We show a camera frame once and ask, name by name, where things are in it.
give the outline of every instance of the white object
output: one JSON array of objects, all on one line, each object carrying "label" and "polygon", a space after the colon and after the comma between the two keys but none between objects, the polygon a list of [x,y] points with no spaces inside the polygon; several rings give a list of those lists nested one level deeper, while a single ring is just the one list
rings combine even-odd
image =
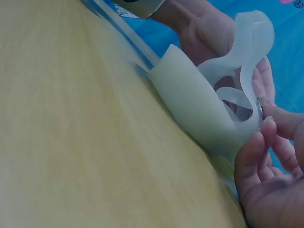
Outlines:
[{"label": "white object", "polygon": [[[236,17],[235,39],[224,57],[210,59],[198,67],[176,46],[171,45],[149,73],[149,78],[183,130],[193,136],[212,155],[223,155],[234,166],[241,146],[261,124],[262,114],[252,87],[258,62],[274,43],[274,28],[260,11]],[[242,90],[223,87],[214,90],[225,76],[235,78],[241,67]],[[244,121],[222,100],[252,110]]]}]

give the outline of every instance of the hand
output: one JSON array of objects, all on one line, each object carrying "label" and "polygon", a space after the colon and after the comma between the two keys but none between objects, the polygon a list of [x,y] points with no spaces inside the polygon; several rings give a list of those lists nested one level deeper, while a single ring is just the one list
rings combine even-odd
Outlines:
[{"label": "hand", "polygon": [[[288,113],[266,99],[263,109],[268,118],[236,157],[235,181],[240,201],[254,228],[302,228],[304,114]],[[294,141],[294,147],[287,139]],[[273,167],[268,152],[271,146],[290,174]]]},{"label": "hand", "polygon": [[[234,20],[205,0],[166,0],[152,19],[170,26],[180,38],[182,50],[195,65],[229,52],[234,39]],[[230,77],[216,87],[234,87]],[[261,60],[253,74],[257,96],[274,101],[275,87],[268,58]]]}]

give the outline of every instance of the light wood table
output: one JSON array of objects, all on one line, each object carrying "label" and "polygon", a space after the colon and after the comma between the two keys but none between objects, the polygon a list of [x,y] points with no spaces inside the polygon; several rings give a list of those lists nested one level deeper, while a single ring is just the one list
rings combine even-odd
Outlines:
[{"label": "light wood table", "polygon": [[0,0],[1,228],[238,228],[125,38],[78,0]]}]

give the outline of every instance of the wrist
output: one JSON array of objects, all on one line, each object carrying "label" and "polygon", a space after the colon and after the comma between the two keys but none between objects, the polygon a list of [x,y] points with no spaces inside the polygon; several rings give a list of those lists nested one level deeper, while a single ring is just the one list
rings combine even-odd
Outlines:
[{"label": "wrist", "polygon": [[193,18],[202,17],[211,7],[206,0],[166,0],[150,18],[180,34]]}]

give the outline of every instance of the metal grommet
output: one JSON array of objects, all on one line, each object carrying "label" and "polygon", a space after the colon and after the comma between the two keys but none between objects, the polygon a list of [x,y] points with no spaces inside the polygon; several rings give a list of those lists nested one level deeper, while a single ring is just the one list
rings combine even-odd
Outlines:
[{"label": "metal grommet", "polygon": [[260,113],[262,115],[262,119],[264,119],[264,111],[263,111],[263,107],[262,107],[262,101],[261,98],[257,98],[257,106],[260,109]]}]

